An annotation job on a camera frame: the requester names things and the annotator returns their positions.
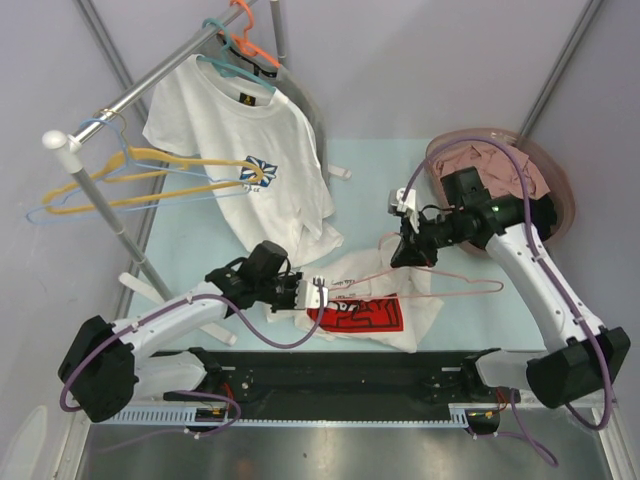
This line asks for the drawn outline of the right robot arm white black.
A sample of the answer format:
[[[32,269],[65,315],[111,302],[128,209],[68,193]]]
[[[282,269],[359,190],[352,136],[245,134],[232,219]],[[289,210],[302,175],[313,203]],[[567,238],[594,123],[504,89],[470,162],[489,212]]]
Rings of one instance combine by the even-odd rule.
[[[450,202],[433,218],[416,206],[416,193],[390,194],[388,210],[400,217],[394,268],[432,267],[439,250],[470,242],[506,273],[543,338],[540,352],[489,349],[468,358],[463,393],[484,401],[497,387],[529,390],[555,409],[598,390],[613,398],[613,382],[630,349],[626,332],[607,328],[579,299],[550,258],[533,225],[529,204],[513,195],[492,197],[475,168],[445,178]]]

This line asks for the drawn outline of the pink wire hanger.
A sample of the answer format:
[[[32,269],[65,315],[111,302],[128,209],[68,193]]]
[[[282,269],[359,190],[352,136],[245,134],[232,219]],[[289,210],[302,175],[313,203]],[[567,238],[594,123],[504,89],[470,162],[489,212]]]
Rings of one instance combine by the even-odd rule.
[[[380,266],[374,273],[343,281],[329,288],[331,300],[373,301],[387,297],[399,300],[448,299],[501,293],[505,284],[499,279],[467,276],[428,266],[392,269],[391,254],[399,245],[398,233],[384,233],[376,254]]]

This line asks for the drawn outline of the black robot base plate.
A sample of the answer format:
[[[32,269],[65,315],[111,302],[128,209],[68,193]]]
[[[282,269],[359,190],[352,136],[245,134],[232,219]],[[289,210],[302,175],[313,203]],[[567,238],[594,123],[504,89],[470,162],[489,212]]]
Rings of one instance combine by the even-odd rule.
[[[338,412],[416,419],[452,404],[499,408],[506,387],[480,384],[471,351],[203,353],[211,368],[199,395],[230,394],[253,414]]]

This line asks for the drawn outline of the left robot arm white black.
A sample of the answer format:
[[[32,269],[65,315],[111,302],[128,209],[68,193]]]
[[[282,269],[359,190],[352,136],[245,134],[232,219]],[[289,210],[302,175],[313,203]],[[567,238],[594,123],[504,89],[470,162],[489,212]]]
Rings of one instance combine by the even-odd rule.
[[[161,350],[231,316],[247,323],[244,312],[257,303],[278,312],[324,308],[327,299],[323,280],[293,270],[282,247],[263,241],[248,256],[212,270],[196,287],[145,314],[86,320],[58,369],[59,405],[99,423],[134,400],[217,400],[223,380],[214,355],[201,347],[170,355]]]

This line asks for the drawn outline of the white red coca-cola t shirt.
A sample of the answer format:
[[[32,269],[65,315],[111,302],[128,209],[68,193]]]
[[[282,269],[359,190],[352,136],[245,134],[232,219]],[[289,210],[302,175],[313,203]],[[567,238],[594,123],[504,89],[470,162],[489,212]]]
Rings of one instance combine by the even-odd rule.
[[[396,246],[391,241],[324,267],[302,269],[305,280],[321,277],[329,289],[316,338],[372,340],[407,353],[417,351],[444,302],[431,295],[429,273],[390,266]]]

